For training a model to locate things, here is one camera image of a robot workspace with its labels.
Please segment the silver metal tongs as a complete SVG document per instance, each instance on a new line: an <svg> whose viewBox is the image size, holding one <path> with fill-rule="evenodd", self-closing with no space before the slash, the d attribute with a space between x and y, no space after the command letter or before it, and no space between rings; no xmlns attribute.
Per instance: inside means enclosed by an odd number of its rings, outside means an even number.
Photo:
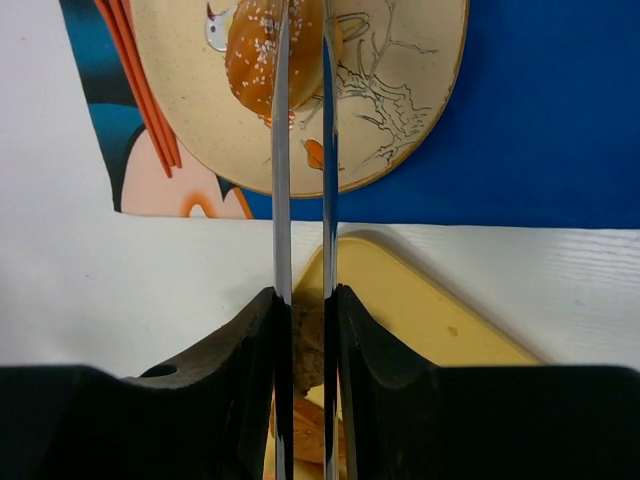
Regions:
<svg viewBox="0 0 640 480"><path fill-rule="evenodd" d="M324 477L339 477L338 406L338 128L336 16L331 1L324 1L322 37L323 80L323 295L324 295ZM275 336L275 477L294 477L292 270L289 145L289 1L275 3L275 65L271 125L272 219L274 281L277 300Z"/></svg>

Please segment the sesame glazed bun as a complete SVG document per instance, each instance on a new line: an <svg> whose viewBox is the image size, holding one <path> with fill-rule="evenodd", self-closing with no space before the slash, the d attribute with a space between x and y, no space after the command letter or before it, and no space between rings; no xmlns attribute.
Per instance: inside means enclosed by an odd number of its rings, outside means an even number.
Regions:
<svg viewBox="0 0 640 480"><path fill-rule="evenodd" d="M282 6L289 7L289 109L317 94L323 83L321 1L240 1L227 37L225 70L234 97L271 119Z"/></svg>

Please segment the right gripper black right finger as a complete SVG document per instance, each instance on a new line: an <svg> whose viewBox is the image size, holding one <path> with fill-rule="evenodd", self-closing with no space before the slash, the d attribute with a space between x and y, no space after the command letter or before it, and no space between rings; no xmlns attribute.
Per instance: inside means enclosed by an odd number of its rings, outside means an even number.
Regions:
<svg viewBox="0 0 640 480"><path fill-rule="evenodd" d="M349 479L438 479L437 367L340 284L330 303Z"/></svg>

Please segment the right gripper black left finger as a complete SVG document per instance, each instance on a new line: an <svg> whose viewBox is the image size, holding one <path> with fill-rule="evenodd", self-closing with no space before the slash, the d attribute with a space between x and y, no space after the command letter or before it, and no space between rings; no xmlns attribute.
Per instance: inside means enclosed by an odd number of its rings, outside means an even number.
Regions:
<svg viewBox="0 0 640 480"><path fill-rule="evenodd" d="M272 419L291 464L291 309L261 290L233 319L133 378L146 479L260 479Z"/></svg>

